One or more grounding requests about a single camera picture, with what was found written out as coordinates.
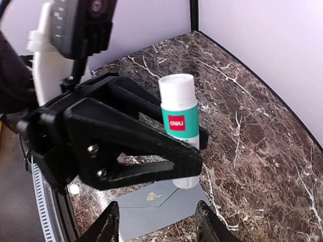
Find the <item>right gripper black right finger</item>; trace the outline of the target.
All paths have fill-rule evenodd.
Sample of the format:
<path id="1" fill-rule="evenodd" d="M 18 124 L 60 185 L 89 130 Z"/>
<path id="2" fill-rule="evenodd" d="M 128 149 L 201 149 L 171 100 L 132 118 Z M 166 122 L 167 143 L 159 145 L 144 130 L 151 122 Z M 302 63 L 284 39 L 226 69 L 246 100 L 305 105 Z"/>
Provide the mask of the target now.
<path id="1" fill-rule="evenodd" d="M 197 203 L 195 223 L 197 241 L 239 242 L 203 200 Z"/>

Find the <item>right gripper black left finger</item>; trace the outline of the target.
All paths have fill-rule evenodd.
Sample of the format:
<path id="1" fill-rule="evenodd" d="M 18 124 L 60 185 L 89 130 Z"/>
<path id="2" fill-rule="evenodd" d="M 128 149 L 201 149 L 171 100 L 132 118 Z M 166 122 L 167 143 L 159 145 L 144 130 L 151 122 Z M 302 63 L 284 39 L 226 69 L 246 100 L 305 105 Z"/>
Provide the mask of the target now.
<path id="1" fill-rule="evenodd" d="M 75 242 L 119 241 L 119 205 L 112 201 L 89 229 Z"/>

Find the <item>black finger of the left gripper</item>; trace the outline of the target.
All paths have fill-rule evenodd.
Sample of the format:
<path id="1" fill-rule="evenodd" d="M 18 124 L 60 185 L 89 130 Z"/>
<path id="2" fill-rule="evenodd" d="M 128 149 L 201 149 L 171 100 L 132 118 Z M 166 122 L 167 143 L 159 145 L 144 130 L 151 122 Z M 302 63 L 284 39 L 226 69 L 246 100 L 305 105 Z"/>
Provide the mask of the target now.
<path id="1" fill-rule="evenodd" d="M 112 104 L 135 117 L 141 112 L 164 125 L 161 101 L 129 78 L 114 78 L 108 83 Z M 209 132 L 199 125 L 200 150 L 207 148 Z"/>

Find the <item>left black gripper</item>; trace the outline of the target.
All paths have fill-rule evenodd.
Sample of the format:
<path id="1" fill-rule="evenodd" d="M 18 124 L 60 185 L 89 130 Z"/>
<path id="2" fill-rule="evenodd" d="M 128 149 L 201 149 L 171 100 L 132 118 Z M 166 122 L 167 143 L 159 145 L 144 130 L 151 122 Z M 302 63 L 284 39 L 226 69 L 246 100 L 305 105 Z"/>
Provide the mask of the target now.
<path id="1" fill-rule="evenodd" d="M 18 122 L 32 156 L 55 190 L 79 176 L 97 190 L 198 176 L 200 152 L 112 104 L 104 75 L 86 81 Z"/>

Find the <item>grey blue envelope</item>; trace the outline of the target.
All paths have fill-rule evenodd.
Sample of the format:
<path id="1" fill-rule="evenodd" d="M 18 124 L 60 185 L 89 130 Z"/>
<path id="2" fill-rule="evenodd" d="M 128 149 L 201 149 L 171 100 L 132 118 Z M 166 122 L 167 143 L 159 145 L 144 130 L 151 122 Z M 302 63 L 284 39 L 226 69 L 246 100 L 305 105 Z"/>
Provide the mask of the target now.
<path id="1" fill-rule="evenodd" d="M 195 214 L 200 200 L 210 204 L 200 184 L 177 188 L 171 180 L 153 183 L 115 199 L 119 205 L 119 231 L 123 241 L 155 232 Z"/>

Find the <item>white green glue stick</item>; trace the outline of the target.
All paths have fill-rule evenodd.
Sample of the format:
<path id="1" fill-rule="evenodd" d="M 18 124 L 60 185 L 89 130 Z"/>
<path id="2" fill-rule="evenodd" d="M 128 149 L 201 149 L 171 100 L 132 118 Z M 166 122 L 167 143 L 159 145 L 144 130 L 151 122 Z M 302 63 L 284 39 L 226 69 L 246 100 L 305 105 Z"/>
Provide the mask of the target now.
<path id="1" fill-rule="evenodd" d="M 200 149 L 194 77 L 190 74 L 172 74 L 159 79 L 158 85 L 166 133 Z"/>

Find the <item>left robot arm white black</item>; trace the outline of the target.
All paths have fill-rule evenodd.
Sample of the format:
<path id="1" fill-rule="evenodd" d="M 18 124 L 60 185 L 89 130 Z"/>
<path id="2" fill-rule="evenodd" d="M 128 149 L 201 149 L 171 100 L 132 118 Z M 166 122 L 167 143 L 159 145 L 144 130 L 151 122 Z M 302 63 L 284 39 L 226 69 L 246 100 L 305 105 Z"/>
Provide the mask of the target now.
<path id="1" fill-rule="evenodd" d="M 200 152 L 139 121 L 162 122 L 160 101 L 109 73 L 39 105 L 26 57 L 1 36 L 1 121 L 25 140 L 50 186 L 75 178 L 97 190 L 197 176 Z"/>

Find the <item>black curved front rail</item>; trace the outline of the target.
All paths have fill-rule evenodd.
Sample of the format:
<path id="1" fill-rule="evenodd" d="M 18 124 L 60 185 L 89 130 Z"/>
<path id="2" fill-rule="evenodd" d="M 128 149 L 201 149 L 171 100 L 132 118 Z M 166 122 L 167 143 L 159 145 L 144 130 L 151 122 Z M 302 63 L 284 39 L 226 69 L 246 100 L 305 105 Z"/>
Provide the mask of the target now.
<path id="1" fill-rule="evenodd" d="M 69 195 L 60 194 L 53 189 L 51 193 L 55 214 L 58 216 L 58 225 L 63 233 L 64 241 L 76 241 L 80 237 L 80 231 Z"/>

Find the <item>right black frame post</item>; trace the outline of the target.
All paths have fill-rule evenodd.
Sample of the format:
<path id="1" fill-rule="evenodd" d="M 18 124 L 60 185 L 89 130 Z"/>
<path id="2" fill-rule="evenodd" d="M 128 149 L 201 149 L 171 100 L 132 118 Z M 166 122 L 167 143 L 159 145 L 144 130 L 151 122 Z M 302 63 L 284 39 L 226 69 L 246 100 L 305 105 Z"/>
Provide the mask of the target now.
<path id="1" fill-rule="evenodd" d="M 190 0 L 191 31 L 199 31 L 199 0 Z"/>

